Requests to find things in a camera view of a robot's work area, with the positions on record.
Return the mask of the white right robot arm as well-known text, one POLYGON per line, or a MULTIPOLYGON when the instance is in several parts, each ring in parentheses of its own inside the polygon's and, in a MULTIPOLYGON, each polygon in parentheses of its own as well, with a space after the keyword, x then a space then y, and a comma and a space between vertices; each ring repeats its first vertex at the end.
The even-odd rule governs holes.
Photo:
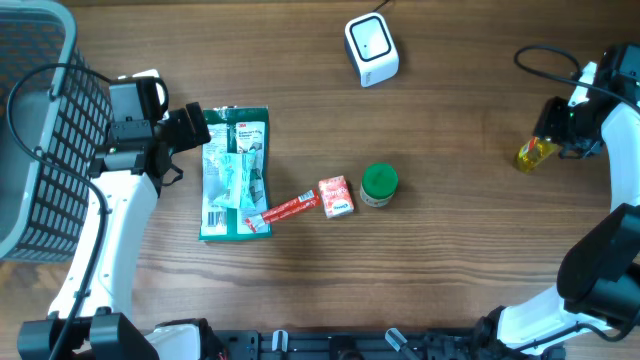
POLYGON ((462 350, 469 359, 562 359, 572 337, 615 343, 639 324, 639 46, 612 45, 569 78, 525 70, 574 86, 570 98, 547 101, 533 139, 562 159, 606 150, 610 212, 568 251, 554 286, 477 322, 462 350))

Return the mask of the green lid jar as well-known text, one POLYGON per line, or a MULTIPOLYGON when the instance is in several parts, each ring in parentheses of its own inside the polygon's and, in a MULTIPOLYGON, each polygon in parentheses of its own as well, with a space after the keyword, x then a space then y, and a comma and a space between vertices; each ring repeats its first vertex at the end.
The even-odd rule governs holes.
POLYGON ((395 194, 398 183, 398 174, 390 164, 372 164, 366 168, 362 176, 360 197, 368 206, 386 206, 395 194))

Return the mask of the red stick packet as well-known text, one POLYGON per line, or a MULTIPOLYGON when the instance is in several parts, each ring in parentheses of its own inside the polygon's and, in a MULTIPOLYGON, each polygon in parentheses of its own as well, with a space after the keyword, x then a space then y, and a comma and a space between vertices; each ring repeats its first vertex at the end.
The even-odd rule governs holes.
POLYGON ((271 208, 265 212, 250 216, 244 220, 244 224, 253 233, 266 225, 287 219, 303 211, 315 208, 321 203, 321 198, 315 189, 309 190, 296 198, 289 200, 279 206, 271 208))

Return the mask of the yellow liquid bottle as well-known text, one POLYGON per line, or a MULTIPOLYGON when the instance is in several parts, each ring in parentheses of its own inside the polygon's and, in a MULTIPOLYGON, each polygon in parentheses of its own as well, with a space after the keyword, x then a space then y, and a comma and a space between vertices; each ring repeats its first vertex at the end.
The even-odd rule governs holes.
POLYGON ((548 139, 534 136, 516 152, 513 165, 522 173, 530 173, 558 148, 548 139))

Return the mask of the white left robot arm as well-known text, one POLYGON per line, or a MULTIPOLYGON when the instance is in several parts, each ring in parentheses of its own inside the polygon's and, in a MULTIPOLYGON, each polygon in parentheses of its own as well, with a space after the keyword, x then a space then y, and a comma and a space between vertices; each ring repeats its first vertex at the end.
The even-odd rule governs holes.
POLYGON ((47 319, 23 324, 24 359, 206 359, 222 344, 204 319, 130 321, 133 274, 143 233, 176 152, 209 141, 198 104, 168 108, 157 73, 110 86, 115 120, 89 166, 91 195, 68 277, 47 319))

